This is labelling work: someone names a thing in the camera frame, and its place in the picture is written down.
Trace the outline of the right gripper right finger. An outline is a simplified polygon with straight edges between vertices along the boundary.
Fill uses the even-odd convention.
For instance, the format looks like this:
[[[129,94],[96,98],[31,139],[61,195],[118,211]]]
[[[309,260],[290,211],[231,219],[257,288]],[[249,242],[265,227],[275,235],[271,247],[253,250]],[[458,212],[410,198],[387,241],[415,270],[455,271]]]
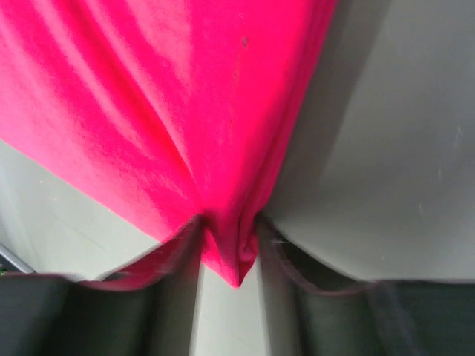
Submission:
[[[355,280],[256,220],[271,355],[472,355],[474,283]]]

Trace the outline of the bright pink-red t shirt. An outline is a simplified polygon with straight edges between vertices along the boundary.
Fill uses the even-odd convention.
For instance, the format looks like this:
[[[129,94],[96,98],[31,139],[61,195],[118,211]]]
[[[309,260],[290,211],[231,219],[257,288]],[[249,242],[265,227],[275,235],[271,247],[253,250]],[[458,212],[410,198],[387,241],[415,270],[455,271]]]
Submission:
[[[334,1],[3,1],[1,138],[238,287]]]

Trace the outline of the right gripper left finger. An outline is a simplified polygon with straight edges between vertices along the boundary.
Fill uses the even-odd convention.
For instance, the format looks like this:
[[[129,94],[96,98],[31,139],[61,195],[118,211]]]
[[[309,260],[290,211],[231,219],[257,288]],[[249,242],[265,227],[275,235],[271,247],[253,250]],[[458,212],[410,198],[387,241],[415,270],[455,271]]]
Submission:
[[[1,249],[3,355],[188,355],[203,218],[101,280],[40,274]]]

